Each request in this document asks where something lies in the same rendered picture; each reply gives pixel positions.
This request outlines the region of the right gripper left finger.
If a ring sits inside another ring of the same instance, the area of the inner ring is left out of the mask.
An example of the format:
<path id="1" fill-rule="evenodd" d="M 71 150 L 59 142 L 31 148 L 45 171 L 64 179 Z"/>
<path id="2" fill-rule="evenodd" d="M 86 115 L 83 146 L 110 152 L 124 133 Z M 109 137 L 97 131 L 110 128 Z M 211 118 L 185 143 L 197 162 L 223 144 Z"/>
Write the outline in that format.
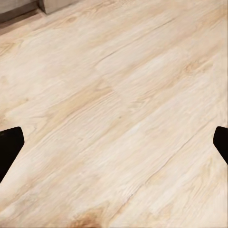
<path id="1" fill-rule="evenodd" d="M 21 127 L 0 132 L 0 183 L 25 144 Z"/>

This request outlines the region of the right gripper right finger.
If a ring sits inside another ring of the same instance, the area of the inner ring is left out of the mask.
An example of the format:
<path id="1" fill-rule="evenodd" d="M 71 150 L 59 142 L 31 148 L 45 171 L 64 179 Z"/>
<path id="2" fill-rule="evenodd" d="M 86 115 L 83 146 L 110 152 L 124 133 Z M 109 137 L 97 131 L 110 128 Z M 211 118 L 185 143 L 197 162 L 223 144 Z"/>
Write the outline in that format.
<path id="1" fill-rule="evenodd" d="M 228 128 L 218 126 L 214 134 L 213 143 L 228 165 Z"/>

